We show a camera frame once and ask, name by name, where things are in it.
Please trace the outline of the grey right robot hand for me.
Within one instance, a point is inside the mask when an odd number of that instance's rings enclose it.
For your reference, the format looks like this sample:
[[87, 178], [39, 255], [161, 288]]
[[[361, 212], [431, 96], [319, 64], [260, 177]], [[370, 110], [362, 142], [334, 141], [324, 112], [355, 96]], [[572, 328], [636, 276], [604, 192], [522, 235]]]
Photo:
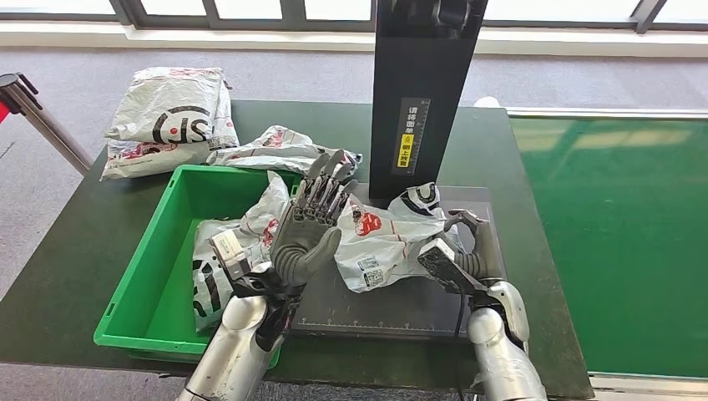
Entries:
[[503, 260], [496, 250], [491, 222], [475, 215], [471, 210], [450, 209], [444, 229], [449, 231], [457, 224], [464, 224], [471, 232], [474, 247], [470, 252], [456, 251], [455, 262], [471, 277], [479, 281], [506, 280]]

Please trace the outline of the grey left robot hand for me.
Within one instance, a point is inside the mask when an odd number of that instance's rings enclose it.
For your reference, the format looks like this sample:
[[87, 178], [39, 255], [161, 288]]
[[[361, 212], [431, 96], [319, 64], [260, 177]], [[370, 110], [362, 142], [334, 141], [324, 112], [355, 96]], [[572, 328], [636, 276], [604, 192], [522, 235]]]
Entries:
[[329, 263], [341, 241], [337, 227], [357, 181], [344, 150], [322, 154], [312, 164], [280, 220], [270, 248], [273, 267], [292, 287], [306, 285], [309, 277]]

